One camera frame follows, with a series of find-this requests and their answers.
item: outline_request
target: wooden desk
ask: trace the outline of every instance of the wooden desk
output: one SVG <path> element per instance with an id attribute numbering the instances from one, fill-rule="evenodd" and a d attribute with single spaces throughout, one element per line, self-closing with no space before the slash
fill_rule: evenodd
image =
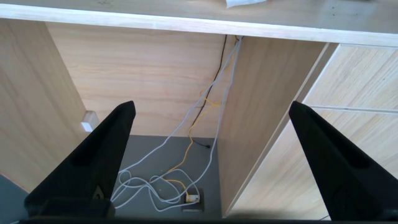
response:
<path id="1" fill-rule="evenodd" d="M 169 135 L 211 83 L 223 34 L 224 55 L 245 35 L 218 140 L 223 215 L 322 218 L 289 105 L 310 105 L 397 177 L 396 11 L 394 0 L 1 0 L 0 171 L 31 191 L 86 136 L 86 110 L 103 119 L 127 100 L 132 134 Z M 193 135 L 214 137 L 217 114 Z"/>

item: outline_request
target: cabinet door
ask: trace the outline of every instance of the cabinet door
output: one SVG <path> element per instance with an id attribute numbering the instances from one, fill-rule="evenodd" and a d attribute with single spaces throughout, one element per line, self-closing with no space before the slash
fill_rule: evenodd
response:
<path id="1" fill-rule="evenodd" d="M 398 114 L 315 111 L 398 177 Z M 291 121 L 236 202 L 231 215 L 313 220 L 328 215 Z"/>

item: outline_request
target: cabinet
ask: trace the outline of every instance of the cabinet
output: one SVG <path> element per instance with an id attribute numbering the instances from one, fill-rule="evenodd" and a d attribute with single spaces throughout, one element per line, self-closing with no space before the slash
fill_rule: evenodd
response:
<path id="1" fill-rule="evenodd" d="M 127 100 L 132 134 L 169 135 L 245 36 L 218 139 L 223 216 L 322 218 L 289 105 L 311 106 L 396 176 L 397 10 L 394 0 L 1 0 L 0 171 L 31 191 L 85 138 L 87 110 L 103 119 Z M 193 136 L 213 138 L 218 113 Z"/>

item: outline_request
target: power outlet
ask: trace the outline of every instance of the power outlet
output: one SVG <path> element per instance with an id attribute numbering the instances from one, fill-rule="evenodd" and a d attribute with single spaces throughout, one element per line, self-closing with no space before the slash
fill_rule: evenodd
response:
<path id="1" fill-rule="evenodd" d="M 181 196 L 182 203 L 192 203 L 196 202 L 192 205 L 186 205 L 181 207 L 181 211 L 183 212 L 203 212 L 205 211 L 205 196 L 203 194 L 203 189 L 198 189 L 199 195 L 196 189 L 189 189 L 187 197 L 186 194 Z"/>

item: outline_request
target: yellow cable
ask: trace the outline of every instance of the yellow cable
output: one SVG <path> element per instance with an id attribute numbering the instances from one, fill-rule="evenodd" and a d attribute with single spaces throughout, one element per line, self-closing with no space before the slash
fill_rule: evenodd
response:
<path id="1" fill-rule="evenodd" d="M 184 188 L 184 190 L 186 189 L 185 184 L 179 180 L 173 180 L 173 179 L 164 179 L 167 182 L 176 182 L 176 183 L 180 183 L 182 185 L 182 187 Z"/>
<path id="2" fill-rule="evenodd" d="M 206 115 L 206 114 L 212 109 L 212 107 L 213 107 L 214 105 L 215 105 L 215 104 L 212 102 L 211 106 L 210 106 L 209 108 L 207 108 L 202 114 L 199 115 L 198 119 L 194 122 L 194 124 L 193 124 L 193 125 L 191 126 L 191 128 L 188 130 L 188 137 L 189 137 L 189 139 L 191 140 L 191 143 L 189 144 L 187 150 L 185 151 L 184 158 L 183 158 L 183 160 L 182 160 L 177 166 L 171 168 L 168 172 L 170 172 L 171 170 L 176 169 L 177 167 L 179 167 L 180 165 L 182 165 L 182 164 L 185 162 L 185 159 L 187 158 L 188 151 L 189 151 L 189 149 L 191 148 L 191 146 L 192 146 L 192 144 L 193 144 L 193 139 L 192 139 L 192 136 L 191 136 L 191 130 L 192 130 L 192 128 L 195 127 L 195 125 L 198 123 L 198 121 L 200 120 L 200 118 L 203 117 L 204 115 Z"/>

